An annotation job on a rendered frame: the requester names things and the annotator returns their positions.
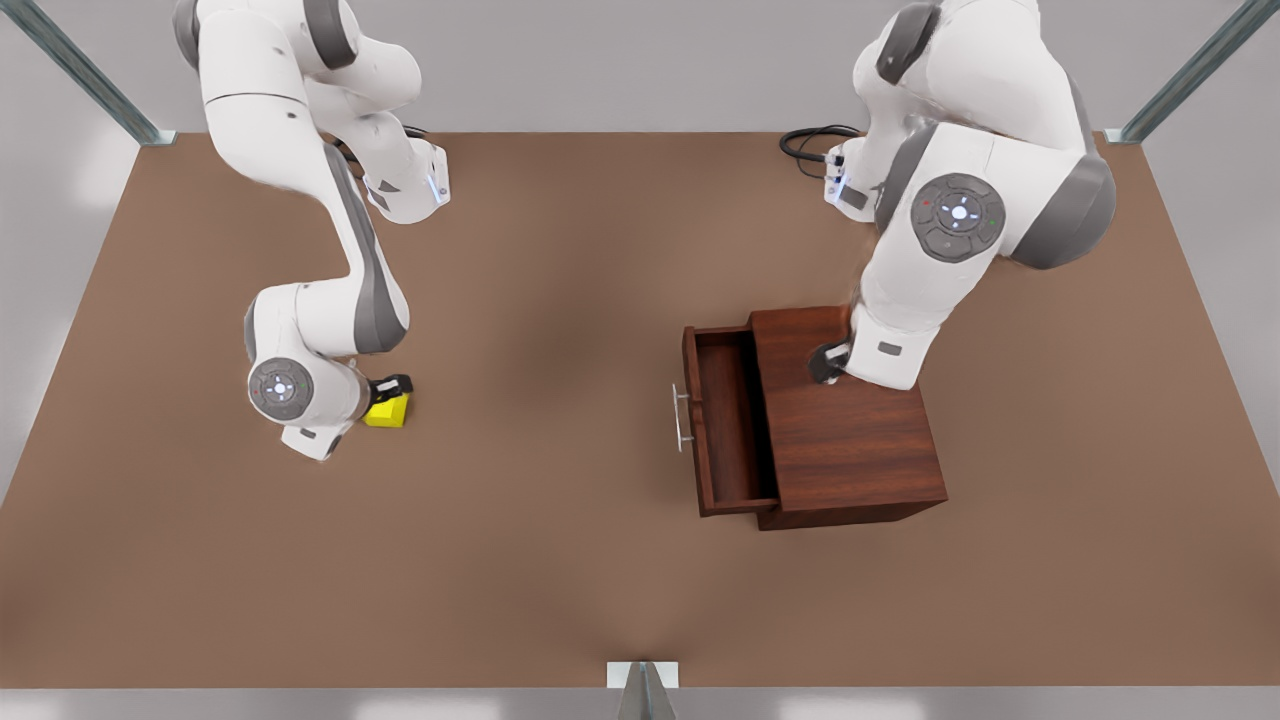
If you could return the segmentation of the dark wooden cabinet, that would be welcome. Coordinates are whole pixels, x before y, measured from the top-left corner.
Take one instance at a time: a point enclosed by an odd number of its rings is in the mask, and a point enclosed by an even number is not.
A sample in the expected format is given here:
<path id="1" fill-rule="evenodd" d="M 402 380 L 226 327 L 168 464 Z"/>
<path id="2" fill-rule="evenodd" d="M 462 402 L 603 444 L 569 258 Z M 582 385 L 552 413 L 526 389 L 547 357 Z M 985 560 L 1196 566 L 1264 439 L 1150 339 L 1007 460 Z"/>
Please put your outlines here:
<path id="1" fill-rule="evenodd" d="M 817 384 L 808 360 L 849 328 L 841 306 L 759 310 L 754 336 L 778 506 L 759 530 L 897 521 L 948 498 L 919 389 L 845 375 Z"/>

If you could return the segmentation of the silver frame post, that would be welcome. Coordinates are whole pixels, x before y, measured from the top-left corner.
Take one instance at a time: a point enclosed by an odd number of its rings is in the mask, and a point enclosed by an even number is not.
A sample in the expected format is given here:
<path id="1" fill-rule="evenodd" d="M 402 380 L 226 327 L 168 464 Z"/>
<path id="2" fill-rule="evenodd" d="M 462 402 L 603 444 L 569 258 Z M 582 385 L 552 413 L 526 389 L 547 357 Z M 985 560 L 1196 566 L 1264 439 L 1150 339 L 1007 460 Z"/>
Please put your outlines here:
<path id="1" fill-rule="evenodd" d="M 0 12 L 141 147 L 177 141 L 175 131 L 157 128 L 35 0 L 0 0 Z"/>
<path id="2" fill-rule="evenodd" d="M 608 662 L 605 685 L 622 691 L 617 720 L 677 720 L 668 694 L 678 688 L 676 661 Z"/>
<path id="3" fill-rule="evenodd" d="M 1242 0 L 1240 6 L 1199 46 L 1183 67 L 1120 128 L 1107 128 L 1112 145 L 1143 143 L 1272 15 L 1280 0 Z"/>

